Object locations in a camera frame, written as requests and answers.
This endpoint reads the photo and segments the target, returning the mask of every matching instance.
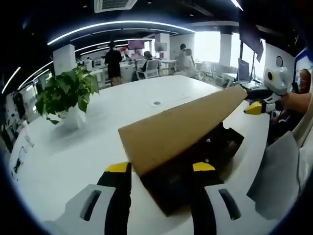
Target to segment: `white plant pot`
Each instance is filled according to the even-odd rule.
[[[78,108],[70,107],[67,111],[59,113],[62,118],[64,127],[68,130],[76,130],[81,128],[86,122],[86,114]]]

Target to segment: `office chair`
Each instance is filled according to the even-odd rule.
[[[159,77],[157,67],[158,67],[159,61],[158,60],[148,60],[146,71],[136,71],[137,78],[139,80],[142,79],[148,79],[153,77]]]

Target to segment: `cardboard box lid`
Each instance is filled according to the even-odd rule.
[[[230,87],[118,129],[136,173],[140,177],[189,148],[245,97],[241,86]]]

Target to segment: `white shirt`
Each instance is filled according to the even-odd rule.
[[[192,61],[191,56],[186,56],[185,57],[185,72],[188,77],[195,77],[196,75],[196,67]]]
[[[178,72],[185,70],[186,55],[184,50],[180,50],[179,55],[176,57],[176,69]]]
[[[91,59],[87,59],[87,60],[85,61],[85,65],[86,65],[86,69],[87,69],[88,71],[92,71],[92,60],[91,60]]]

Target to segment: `computer monitor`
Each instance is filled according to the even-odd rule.
[[[145,48],[145,42],[143,40],[128,41],[129,50],[144,49],[144,48]]]
[[[155,42],[155,50],[157,52],[167,51],[167,43]]]
[[[238,58],[238,82],[250,81],[249,63]]]

